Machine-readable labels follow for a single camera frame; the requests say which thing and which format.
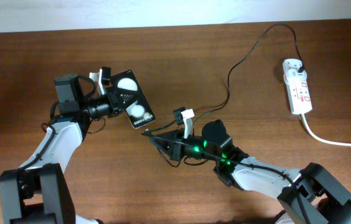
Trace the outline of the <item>white USB wall adapter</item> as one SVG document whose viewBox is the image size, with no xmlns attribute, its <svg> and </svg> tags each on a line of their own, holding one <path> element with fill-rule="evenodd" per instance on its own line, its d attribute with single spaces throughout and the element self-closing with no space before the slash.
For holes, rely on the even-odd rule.
<svg viewBox="0 0 351 224">
<path fill-rule="evenodd" d="M 285 84 L 297 81 L 304 82 L 307 80 L 307 72 L 301 60 L 288 58 L 283 62 L 282 66 Z"/>
</svg>

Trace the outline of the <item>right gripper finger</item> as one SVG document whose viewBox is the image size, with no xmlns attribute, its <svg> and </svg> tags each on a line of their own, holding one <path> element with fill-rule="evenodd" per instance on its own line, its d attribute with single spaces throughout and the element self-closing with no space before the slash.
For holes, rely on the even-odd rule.
<svg viewBox="0 0 351 224">
<path fill-rule="evenodd" d="M 178 108 L 173 111 L 175 121 L 178 125 L 184 124 L 183 138 L 187 139 L 193 130 L 192 118 L 194 117 L 193 109 L 186 109 L 185 107 Z"/>
<path fill-rule="evenodd" d="M 177 143 L 177 141 L 180 140 L 180 131 L 178 129 L 149 138 L 151 144 L 153 144 L 163 153 L 167 154 L 170 157 L 170 160 L 173 161 L 181 160 L 182 145 Z"/>
</svg>

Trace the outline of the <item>white power strip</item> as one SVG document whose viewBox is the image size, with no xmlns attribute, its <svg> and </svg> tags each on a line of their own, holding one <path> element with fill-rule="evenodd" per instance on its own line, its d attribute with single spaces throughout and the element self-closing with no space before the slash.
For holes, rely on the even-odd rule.
<svg viewBox="0 0 351 224">
<path fill-rule="evenodd" d="M 292 114 L 306 114 L 312 110 L 312 102 L 307 81 L 297 78 L 288 79 L 284 75 L 284 82 L 288 93 L 289 106 Z"/>
</svg>

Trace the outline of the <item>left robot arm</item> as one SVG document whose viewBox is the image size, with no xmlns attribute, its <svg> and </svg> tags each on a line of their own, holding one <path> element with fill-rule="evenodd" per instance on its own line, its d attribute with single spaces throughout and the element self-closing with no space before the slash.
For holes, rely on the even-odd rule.
<svg viewBox="0 0 351 224">
<path fill-rule="evenodd" d="M 57 102 L 44 123 L 45 137 L 19 168 L 0 176 L 0 198 L 4 223 L 100 223 L 77 215 L 65 177 L 75 150 L 85 140 L 94 120 L 126 113 L 134 128 L 144 116 L 154 115 L 146 106 L 142 89 L 131 70 L 116 75 L 109 67 L 91 73 L 85 80 L 93 86 L 85 94 L 74 73 L 55 79 Z"/>
</svg>

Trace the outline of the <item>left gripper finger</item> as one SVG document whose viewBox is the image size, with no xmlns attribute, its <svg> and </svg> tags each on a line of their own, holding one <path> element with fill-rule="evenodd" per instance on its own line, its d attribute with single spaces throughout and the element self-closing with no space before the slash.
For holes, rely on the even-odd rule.
<svg viewBox="0 0 351 224">
<path fill-rule="evenodd" d="M 125 111 L 127 107 L 131 106 L 137 99 L 139 93 L 131 90 L 118 90 L 115 92 L 114 109 L 118 111 Z"/>
<path fill-rule="evenodd" d="M 99 95 L 104 95 L 106 93 L 105 86 L 110 84 L 110 76 L 110 67 L 102 67 L 98 72 L 89 73 L 89 78 L 91 78 L 97 85 Z"/>
</svg>

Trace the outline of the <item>black smartphone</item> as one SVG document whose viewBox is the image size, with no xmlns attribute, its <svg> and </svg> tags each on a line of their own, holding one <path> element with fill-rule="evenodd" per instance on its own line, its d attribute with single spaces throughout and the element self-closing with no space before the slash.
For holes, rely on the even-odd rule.
<svg viewBox="0 0 351 224">
<path fill-rule="evenodd" d="M 132 70 L 111 76 L 111 84 L 116 90 L 119 107 L 125 110 L 134 129 L 155 120 L 155 115 Z"/>
</svg>

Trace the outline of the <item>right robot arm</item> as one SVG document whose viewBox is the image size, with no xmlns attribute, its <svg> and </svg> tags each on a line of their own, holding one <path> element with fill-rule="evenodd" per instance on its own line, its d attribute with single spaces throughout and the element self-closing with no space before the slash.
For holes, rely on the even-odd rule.
<svg viewBox="0 0 351 224">
<path fill-rule="evenodd" d="M 143 133 L 163 157 L 192 158 L 198 165 L 214 161 L 213 171 L 227 187 L 275 198 L 284 210 L 277 223 L 351 223 L 351 193 L 323 166 L 312 162 L 303 169 L 286 169 L 266 164 L 236 147 L 221 120 L 207 123 L 196 136 L 192 110 L 179 108 L 174 116 L 181 129 Z"/>
</svg>

